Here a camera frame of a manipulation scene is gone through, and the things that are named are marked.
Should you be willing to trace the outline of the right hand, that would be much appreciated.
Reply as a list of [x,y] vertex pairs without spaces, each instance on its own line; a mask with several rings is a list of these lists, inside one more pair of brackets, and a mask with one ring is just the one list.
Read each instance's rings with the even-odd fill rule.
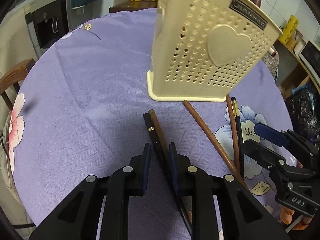
[[[289,225],[292,222],[292,217],[294,215],[294,211],[289,209],[288,207],[281,207],[280,212],[280,220],[284,222],[284,224]],[[307,226],[310,224],[313,217],[303,217],[302,220],[293,227],[293,230],[305,230]]]

